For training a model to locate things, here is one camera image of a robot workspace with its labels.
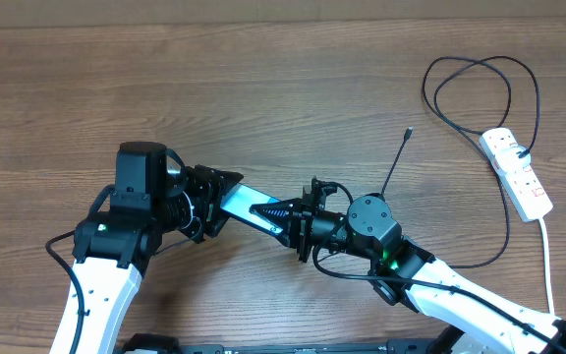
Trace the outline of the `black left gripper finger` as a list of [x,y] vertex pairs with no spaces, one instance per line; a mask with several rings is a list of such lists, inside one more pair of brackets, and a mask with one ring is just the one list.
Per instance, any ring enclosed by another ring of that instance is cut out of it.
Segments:
[[218,195],[227,195],[244,178],[239,172],[212,169],[211,173],[212,186]]
[[228,219],[229,214],[224,211],[220,205],[210,204],[205,222],[204,233],[210,238],[217,237]]

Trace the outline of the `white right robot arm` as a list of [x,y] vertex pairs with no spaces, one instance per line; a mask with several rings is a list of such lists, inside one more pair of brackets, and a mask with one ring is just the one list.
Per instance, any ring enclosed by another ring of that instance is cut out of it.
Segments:
[[347,189],[312,180],[295,199],[253,192],[247,210],[321,273],[364,281],[390,305],[448,324],[495,353],[566,353],[566,318],[531,310],[460,275],[404,236],[380,193],[348,195],[344,212],[326,199]]

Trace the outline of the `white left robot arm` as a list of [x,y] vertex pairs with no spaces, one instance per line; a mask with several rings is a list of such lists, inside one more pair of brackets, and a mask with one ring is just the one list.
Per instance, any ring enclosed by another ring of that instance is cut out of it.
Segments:
[[[179,164],[177,171],[169,171],[170,160]],[[216,236],[229,218],[222,200],[242,178],[188,167],[161,143],[122,143],[114,184],[67,234],[74,261],[56,260],[71,283],[52,352],[112,352],[150,260],[166,249],[164,234],[178,231],[194,243]]]

